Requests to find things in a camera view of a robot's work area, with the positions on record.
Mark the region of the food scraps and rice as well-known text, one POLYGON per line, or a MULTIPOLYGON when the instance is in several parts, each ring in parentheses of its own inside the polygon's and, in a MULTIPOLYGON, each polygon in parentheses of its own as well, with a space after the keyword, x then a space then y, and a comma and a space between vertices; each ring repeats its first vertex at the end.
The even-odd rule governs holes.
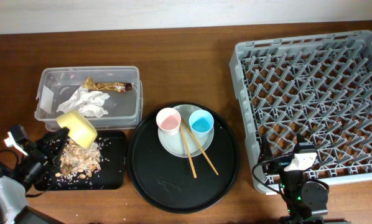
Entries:
POLYGON ((68 138, 59 160, 59 171, 54 172, 54 175, 61 181, 92 178, 95 173, 102 170, 101 164, 105 158, 101 152, 104 146, 103 142, 95 141, 85 149, 68 138))

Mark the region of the yellow bowl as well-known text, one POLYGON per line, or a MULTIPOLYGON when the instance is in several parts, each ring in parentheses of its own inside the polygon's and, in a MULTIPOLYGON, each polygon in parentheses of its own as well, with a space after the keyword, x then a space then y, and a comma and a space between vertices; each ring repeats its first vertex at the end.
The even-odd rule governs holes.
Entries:
POLYGON ((68 136, 84 149, 89 149, 98 135, 93 125, 76 110, 58 116, 56 121, 61 128, 68 128, 68 136))

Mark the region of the gold snack wrapper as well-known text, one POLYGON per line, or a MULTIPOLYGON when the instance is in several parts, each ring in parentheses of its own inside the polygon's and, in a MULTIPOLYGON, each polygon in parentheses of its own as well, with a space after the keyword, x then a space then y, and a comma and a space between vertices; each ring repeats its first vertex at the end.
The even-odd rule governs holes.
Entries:
POLYGON ((85 82, 83 83, 83 88, 87 88, 89 90, 109 90, 115 91, 118 93, 131 91, 133 86, 131 83, 123 83, 123 82, 104 82, 104 83, 95 83, 91 77, 88 77, 85 82))

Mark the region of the pink plastic cup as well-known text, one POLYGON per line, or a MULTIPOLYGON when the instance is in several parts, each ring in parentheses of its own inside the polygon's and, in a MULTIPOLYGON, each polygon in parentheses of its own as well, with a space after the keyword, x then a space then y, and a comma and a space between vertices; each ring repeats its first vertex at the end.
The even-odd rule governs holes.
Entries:
POLYGON ((159 129, 168 136, 178 133, 181 120, 180 113, 174 108, 163 108, 156 116, 156 123, 159 129))

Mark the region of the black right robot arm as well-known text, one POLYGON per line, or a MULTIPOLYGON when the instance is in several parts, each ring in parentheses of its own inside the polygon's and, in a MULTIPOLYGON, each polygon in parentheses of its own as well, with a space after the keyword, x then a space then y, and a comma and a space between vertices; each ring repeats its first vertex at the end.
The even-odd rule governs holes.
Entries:
POLYGON ((262 137, 262 144, 259 162, 267 166, 269 173, 279 174, 279 194, 289 213, 279 223, 323 223, 323 216, 328 213, 329 186, 304 175, 316 160, 315 146, 298 134, 292 152, 274 157, 266 136, 262 137))

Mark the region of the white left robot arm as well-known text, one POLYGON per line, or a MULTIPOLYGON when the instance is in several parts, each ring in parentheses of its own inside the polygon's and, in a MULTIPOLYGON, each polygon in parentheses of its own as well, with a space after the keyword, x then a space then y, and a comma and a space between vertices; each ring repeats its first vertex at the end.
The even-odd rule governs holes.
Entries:
POLYGON ((27 192, 58 166, 69 132, 68 128, 62 128, 34 142, 21 125, 10 129, 4 139, 5 151, 13 147, 24 159, 15 155, 13 169, 0 162, 0 223, 60 223, 32 208, 27 199, 33 196, 27 192))

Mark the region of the crumpled white tissue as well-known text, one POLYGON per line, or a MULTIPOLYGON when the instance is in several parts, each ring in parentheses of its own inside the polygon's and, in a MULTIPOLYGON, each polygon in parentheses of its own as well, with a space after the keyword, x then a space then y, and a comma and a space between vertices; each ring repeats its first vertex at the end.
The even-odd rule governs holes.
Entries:
POLYGON ((103 108, 107 99, 109 99, 107 93, 90 91, 80 86, 67 101, 58 105, 56 112, 67 113, 76 110, 84 117, 100 118, 108 114, 108 111, 103 108))

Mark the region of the rectangular black tray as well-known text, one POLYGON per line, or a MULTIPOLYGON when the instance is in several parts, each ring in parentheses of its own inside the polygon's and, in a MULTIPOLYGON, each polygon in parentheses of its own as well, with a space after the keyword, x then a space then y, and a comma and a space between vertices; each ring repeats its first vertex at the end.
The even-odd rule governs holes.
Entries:
POLYGON ((46 190, 115 190, 123 184, 126 135, 122 131, 98 131, 95 140, 100 146, 101 169, 91 172, 91 177, 82 179, 78 174, 70 177, 59 176, 57 166, 38 181, 34 187, 39 191, 46 190))

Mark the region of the blue plastic cup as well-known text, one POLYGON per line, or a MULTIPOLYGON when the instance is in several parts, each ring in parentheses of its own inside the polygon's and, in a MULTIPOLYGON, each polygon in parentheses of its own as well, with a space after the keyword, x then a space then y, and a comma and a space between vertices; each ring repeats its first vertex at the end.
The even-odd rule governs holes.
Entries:
POLYGON ((203 138, 213 129, 214 119, 207 110, 196 110, 190 115, 188 124, 197 138, 203 138))

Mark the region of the clear plastic bin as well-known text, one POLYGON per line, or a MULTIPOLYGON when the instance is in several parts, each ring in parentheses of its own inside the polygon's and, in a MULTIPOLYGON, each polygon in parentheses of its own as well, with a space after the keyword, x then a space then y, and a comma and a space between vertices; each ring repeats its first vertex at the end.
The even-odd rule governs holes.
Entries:
POLYGON ((81 113, 96 129, 131 129, 141 120, 143 94, 135 66, 58 67, 42 72, 35 119, 49 131, 56 118, 81 113))

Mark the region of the left wooden chopstick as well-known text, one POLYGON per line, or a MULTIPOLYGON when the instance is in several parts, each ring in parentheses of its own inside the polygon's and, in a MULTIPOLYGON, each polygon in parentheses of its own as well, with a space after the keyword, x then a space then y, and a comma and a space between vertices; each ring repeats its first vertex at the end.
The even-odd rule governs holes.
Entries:
POLYGON ((185 137, 185 132, 184 132, 184 128, 183 128, 182 124, 180 125, 180 132, 181 132, 182 140, 184 142, 184 146, 185 146, 185 149, 186 149, 186 152, 187 152, 187 157, 188 157, 188 161, 189 161, 189 164, 190 164, 190 168, 192 170, 193 178, 196 179, 197 178, 197 173, 195 171, 193 160, 192 160, 192 157, 190 155, 190 151, 189 151, 189 148, 188 148, 188 144, 187 144, 187 140, 186 140, 186 137, 185 137))

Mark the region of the wooden chopstick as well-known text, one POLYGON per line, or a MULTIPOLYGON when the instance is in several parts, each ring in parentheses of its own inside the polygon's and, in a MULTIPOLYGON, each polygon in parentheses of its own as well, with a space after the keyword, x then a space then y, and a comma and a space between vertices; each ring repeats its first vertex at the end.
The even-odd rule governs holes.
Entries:
POLYGON ((214 173, 216 175, 219 175, 218 171, 216 170, 215 166, 211 162, 210 158, 207 156, 207 154, 205 153, 205 150, 201 147, 200 143, 198 142, 198 140, 196 139, 196 137, 194 136, 194 134, 191 132, 190 128, 187 126, 187 124, 184 121, 184 119, 182 119, 182 124, 185 126, 186 130, 188 131, 189 135, 191 136, 191 138, 193 139, 193 141, 195 142, 195 144, 199 148, 200 152, 204 155, 205 159, 207 160, 207 162, 209 163, 209 165, 213 169, 214 173))
POLYGON ((185 132, 184 132, 184 128, 183 128, 182 124, 180 125, 180 132, 181 132, 182 140, 184 142, 184 146, 185 146, 185 149, 186 149, 186 152, 187 152, 187 157, 188 157, 188 161, 189 161, 189 164, 190 164, 190 168, 192 170, 193 178, 196 179, 197 178, 197 173, 195 171, 193 160, 192 160, 192 157, 190 155, 190 151, 189 151, 189 148, 188 148, 188 144, 187 144, 187 140, 186 140, 186 137, 185 137, 185 132))

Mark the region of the right wooden chopstick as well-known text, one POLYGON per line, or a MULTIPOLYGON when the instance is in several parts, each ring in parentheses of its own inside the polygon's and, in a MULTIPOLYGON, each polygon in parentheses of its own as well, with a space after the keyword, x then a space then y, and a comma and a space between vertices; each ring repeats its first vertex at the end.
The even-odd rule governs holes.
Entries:
POLYGON ((211 162, 210 158, 207 156, 207 154, 205 153, 205 150, 201 147, 200 143, 198 142, 198 140, 196 139, 196 137, 194 136, 194 134, 191 132, 190 128, 187 126, 187 124, 184 121, 184 119, 182 119, 182 124, 185 126, 186 130, 188 131, 189 135, 191 136, 191 138, 193 139, 193 141, 195 142, 195 144, 199 148, 200 152, 204 155, 205 159, 207 160, 207 162, 209 163, 209 165, 213 169, 214 173, 216 175, 219 175, 218 171, 216 170, 215 166, 211 162))

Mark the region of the light grey plate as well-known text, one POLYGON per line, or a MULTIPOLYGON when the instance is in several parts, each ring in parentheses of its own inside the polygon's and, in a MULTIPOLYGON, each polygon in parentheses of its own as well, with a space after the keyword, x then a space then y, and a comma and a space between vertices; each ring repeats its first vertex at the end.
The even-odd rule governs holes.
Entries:
MULTIPOLYGON (((195 105, 182 104, 182 105, 174 106, 174 109, 180 113, 181 117, 185 121, 188 121, 190 115, 193 112, 201 110, 202 108, 199 106, 195 106, 195 105)), ((183 138, 182 138, 180 131, 173 136, 169 136, 169 135, 166 135, 160 128, 158 128, 158 137, 159 137, 160 143, 162 144, 162 146, 167 152, 177 157, 187 158, 187 151, 184 146, 183 138)), ((201 138, 196 136, 196 139, 201 145, 202 149, 205 151, 206 149, 208 149, 208 147, 212 143, 213 137, 214 137, 214 128, 212 128, 206 136, 201 137, 201 138)), ((195 144, 195 141, 192 139, 188 131, 185 132, 185 138, 187 140, 190 155, 192 157, 200 155, 201 151, 199 150, 198 146, 195 144)))

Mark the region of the round black serving tray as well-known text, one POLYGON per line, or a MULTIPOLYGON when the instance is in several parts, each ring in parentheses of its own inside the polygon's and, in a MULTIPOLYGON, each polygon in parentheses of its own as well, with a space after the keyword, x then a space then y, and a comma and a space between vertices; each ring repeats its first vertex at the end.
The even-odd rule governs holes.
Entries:
POLYGON ((192 162, 167 152, 159 141, 157 111, 138 125, 129 144, 127 168, 139 194, 153 206, 172 213, 211 207, 230 190, 239 171, 239 147, 227 122, 211 110, 213 142, 192 162))

